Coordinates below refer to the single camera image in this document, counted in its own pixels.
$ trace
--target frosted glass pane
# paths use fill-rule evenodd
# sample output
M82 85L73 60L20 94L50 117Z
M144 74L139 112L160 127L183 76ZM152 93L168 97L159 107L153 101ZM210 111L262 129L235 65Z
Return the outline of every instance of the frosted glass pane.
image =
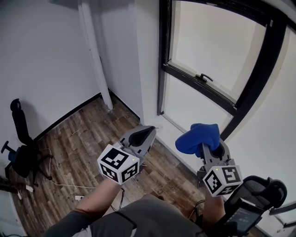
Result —
M285 203L296 200L296 34L287 32L287 53L271 90L255 114L227 142L244 177L257 175L284 182L288 189ZM296 211L280 217L285 222L295 221Z
M208 75L236 101L258 58L265 27L218 7L175 4L171 62Z
M232 116L216 103L186 85L167 75L165 114L185 131L191 124L218 124L222 131Z

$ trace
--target blue cloth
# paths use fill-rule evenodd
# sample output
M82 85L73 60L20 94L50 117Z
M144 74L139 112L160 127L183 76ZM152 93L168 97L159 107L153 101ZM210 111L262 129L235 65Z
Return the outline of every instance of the blue cloth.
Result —
M176 140L176 148L185 154L200 157L199 145L205 143L211 150L216 150L220 143L217 124L192 124L190 130Z

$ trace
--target office chair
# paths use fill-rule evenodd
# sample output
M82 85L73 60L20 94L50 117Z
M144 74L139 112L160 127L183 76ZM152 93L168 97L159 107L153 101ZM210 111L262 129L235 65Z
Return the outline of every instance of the office chair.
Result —
M224 203L223 216L207 233L209 237L246 236L268 209L279 208L287 197L287 188L280 180L249 176ZM203 216L196 224L202 226Z
M12 117L19 140L25 144L20 146L16 151L8 146L8 141L2 147L1 153L4 150L9 151L8 159L12 162L13 170L20 176L28 177L30 171L33 171L33 184L36 183L36 174L40 172L48 180L52 180L51 176L46 175L39 167L39 165L47 158L52 158L51 155L44 156L38 159L41 155L38 144L29 136L25 114L22 110L19 99L15 99L10 104Z

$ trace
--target white pipe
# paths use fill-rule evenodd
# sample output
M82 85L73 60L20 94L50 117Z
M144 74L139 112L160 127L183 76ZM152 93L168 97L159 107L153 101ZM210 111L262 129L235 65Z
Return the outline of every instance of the white pipe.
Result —
M78 11L81 21L82 32L86 37L86 43L90 49L91 58L95 70L95 75L104 103L110 110L113 109L113 104L109 95L108 86L106 83L103 67L99 55L99 49L97 46L97 39L93 27L93 19L91 15L90 2L89 0L78 0Z

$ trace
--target window frame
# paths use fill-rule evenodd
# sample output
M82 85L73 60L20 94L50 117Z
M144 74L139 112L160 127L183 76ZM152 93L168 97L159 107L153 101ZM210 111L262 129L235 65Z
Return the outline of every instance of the window frame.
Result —
M163 109L165 73L168 73L194 88L233 116L221 133L221 139L225 140L247 115L268 82L278 60L288 22L291 22L291 20L280 10L260 0L187 0L237 13L266 28L255 66L237 102L234 103L223 93L208 85L201 76L191 75L189 72L168 63L171 47L173 1L175 0L160 0L157 114L165 113Z

